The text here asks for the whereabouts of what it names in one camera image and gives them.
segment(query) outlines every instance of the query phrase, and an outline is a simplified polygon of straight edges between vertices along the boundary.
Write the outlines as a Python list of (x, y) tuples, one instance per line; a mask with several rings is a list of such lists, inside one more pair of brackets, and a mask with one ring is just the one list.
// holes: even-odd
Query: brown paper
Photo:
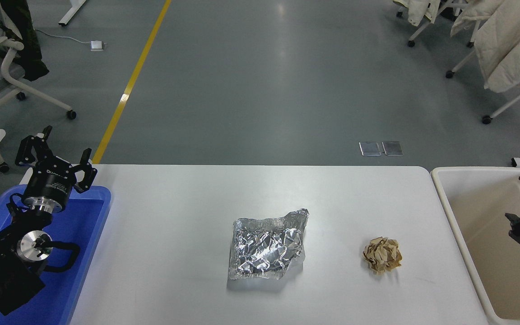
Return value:
[(374, 273), (381, 275), (384, 271), (400, 266), (403, 259), (399, 251), (399, 243), (387, 237), (378, 237), (370, 241), (362, 253)]

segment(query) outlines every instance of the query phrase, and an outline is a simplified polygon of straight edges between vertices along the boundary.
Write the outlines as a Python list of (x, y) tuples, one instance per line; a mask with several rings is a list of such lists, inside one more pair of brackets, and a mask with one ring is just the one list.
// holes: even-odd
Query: chair caster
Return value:
[(6, 162), (0, 163), (0, 172), (2, 172), (2, 173), (9, 172), (9, 166), (7, 165)]
[(71, 111), (68, 111), (66, 113), (66, 115), (68, 116), (68, 119), (70, 119), (70, 120), (75, 120), (76, 117), (78, 116), (78, 114), (73, 109)]
[(25, 93), (19, 92), (15, 95), (15, 98), (17, 98), (18, 101), (24, 101), (27, 97), (25, 96)]
[(490, 117), (489, 115), (483, 116), (483, 119), (481, 120), (481, 122), (483, 122), (483, 124), (490, 124), (492, 121), (493, 121), (493, 118)]

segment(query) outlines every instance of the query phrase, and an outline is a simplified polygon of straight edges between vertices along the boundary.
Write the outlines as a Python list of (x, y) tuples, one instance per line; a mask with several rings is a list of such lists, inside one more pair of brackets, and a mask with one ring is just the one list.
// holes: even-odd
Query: white jacket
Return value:
[(423, 20), (423, 16), (435, 22), (437, 11), (439, 11), (440, 0), (392, 0), (397, 5), (409, 9), (409, 23), (418, 26)]
[(485, 88), (501, 93), (520, 86), (520, 0), (473, 0), (450, 34), (458, 33), (472, 21), (485, 19), (474, 47)]

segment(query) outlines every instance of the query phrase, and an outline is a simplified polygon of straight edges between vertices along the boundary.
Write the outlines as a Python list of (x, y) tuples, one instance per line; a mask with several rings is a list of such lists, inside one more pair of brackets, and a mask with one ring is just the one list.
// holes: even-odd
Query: beige bin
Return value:
[(520, 245), (504, 216), (520, 216), (520, 168), (442, 167), (431, 175), (489, 322), (520, 325)]

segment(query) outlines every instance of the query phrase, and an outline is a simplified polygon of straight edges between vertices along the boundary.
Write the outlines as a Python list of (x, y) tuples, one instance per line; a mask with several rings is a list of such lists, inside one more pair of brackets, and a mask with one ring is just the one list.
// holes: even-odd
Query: crumpled aluminum foil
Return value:
[(228, 277), (280, 279), (292, 261), (302, 261), (308, 210), (282, 218), (240, 218), (234, 222)]

